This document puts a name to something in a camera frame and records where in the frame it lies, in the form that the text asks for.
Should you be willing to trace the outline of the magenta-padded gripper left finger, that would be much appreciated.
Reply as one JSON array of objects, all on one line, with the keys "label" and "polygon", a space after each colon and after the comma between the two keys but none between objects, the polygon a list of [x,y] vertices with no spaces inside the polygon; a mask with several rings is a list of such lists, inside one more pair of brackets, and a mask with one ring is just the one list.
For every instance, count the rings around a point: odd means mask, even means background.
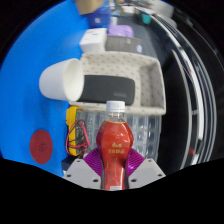
[{"label": "magenta-padded gripper left finger", "polygon": [[78,186],[100,190],[102,188],[103,165],[97,149],[83,159],[75,159],[63,178]]}]

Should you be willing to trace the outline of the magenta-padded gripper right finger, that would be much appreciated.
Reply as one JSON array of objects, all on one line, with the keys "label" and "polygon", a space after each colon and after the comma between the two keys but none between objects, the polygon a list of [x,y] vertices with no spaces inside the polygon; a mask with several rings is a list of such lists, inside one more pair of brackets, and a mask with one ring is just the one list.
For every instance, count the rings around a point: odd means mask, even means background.
[{"label": "magenta-padded gripper right finger", "polygon": [[127,189],[140,188],[163,177],[164,172],[152,158],[144,159],[136,150],[130,150],[125,167]]}]

